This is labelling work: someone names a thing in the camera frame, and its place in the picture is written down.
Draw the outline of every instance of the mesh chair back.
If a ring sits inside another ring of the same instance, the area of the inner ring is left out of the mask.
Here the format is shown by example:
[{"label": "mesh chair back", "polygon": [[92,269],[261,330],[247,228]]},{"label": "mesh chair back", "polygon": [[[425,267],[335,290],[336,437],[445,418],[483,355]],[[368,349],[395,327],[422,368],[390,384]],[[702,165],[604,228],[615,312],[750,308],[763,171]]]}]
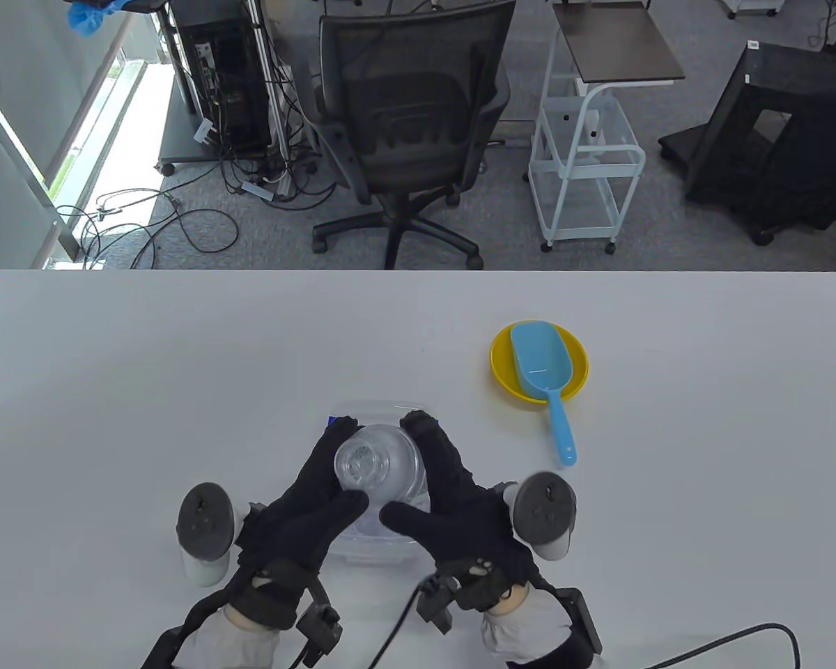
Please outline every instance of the mesh chair back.
[{"label": "mesh chair back", "polygon": [[516,0],[386,17],[323,16],[317,102],[347,127],[370,192],[462,176]]}]

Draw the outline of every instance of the black glove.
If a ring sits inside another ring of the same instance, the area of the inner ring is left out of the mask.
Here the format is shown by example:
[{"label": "black glove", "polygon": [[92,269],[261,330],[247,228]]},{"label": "black glove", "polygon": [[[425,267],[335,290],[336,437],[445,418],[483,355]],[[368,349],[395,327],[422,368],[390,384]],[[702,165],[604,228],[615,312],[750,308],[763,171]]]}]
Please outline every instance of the black glove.
[{"label": "black glove", "polygon": [[[357,421],[337,418],[316,443],[294,484],[265,509],[245,519],[230,603],[266,627],[287,630],[307,583],[322,567],[338,535],[368,509],[363,491],[343,491],[334,472],[338,448],[357,433]],[[271,583],[254,588],[254,576]]]},{"label": "black glove", "polygon": [[399,424],[415,440],[424,460],[431,512],[390,502],[380,510],[380,522],[418,541],[440,571],[463,585],[471,582],[472,574],[476,576],[478,569],[470,566],[478,563],[491,563],[503,571],[505,587],[525,585],[538,570],[529,548],[514,539],[501,495],[473,482],[456,447],[433,417],[412,411]]}]

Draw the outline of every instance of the glove finger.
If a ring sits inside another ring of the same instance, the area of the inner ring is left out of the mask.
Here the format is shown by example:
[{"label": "glove finger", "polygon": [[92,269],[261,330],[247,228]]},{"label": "glove finger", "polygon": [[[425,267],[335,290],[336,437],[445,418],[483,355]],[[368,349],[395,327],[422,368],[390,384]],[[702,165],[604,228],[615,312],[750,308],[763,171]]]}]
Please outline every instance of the glove finger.
[{"label": "glove finger", "polygon": [[325,433],[316,443],[291,487],[300,493],[298,497],[307,496],[302,493],[308,491],[307,494],[318,494],[320,500],[328,500],[341,490],[338,477],[334,474],[334,456],[341,444],[360,429],[358,421],[349,415],[335,418],[332,424],[325,428]]},{"label": "glove finger", "polygon": [[440,516],[434,516],[409,504],[402,502],[388,502],[380,510],[380,522],[387,529],[412,537],[418,544],[424,546],[431,557],[436,560],[435,547],[446,535],[447,522]]},{"label": "glove finger", "polygon": [[432,415],[412,411],[399,426],[415,440],[427,472],[431,510],[449,514],[471,498],[477,489],[471,472],[462,464],[458,449]]},{"label": "glove finger", "polygon": [[363,491],[347,490],[335,495],[320,511],[297,519],[298,534],[313,544],[311,557],[304,567],[318,569],[328,553],[332,541],[353,525],[368,509],[368,495]]}]

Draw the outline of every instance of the black chair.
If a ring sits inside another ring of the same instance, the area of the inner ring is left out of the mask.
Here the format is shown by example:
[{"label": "black chair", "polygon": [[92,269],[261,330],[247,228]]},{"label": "black chair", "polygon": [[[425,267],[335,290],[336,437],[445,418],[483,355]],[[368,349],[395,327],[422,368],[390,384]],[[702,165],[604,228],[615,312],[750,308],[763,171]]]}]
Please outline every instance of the black chair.
[{"label": "black chair", "polygon": [[449,12],[322,16],[320,83],[295,64],[297,95],[335,178],[382,211],[313,228],[313,252],[348,230],[387,227],[384,268],[415,232],[449,243],[482,270],[474,242],[419,214],[432,201],[457,206],[477,179],[489,137],[511,98],[501,66],[516,0]]}]

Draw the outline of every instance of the cable connector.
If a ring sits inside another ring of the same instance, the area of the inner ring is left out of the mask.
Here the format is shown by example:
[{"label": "cable connector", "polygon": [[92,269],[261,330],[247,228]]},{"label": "cable connector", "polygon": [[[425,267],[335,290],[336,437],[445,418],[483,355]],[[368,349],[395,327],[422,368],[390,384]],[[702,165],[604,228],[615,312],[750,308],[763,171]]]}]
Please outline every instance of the cable connector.
[{"label": "cable connector", "polygon": [[105,220],[106,216],[112,216],[113,214],[119,214],[123,210],[124,210],[123,207],[115,207],[114,209],[106,209],[105,207],[102,206],[102,204],[100,204],[99,209],[96,210],[96,217],[97,217],[97,220],[99,220],[100,223],[102,223],[102,221]]},{"label": "cable connector", "polygon": [[421,581],[418,595],[418,606],[415,610],[421,615],[421,620],[433,622],[443,634],[452,629],[452,614],[449,605],[456,598],[458,582],[452,576],[431,574]]}]

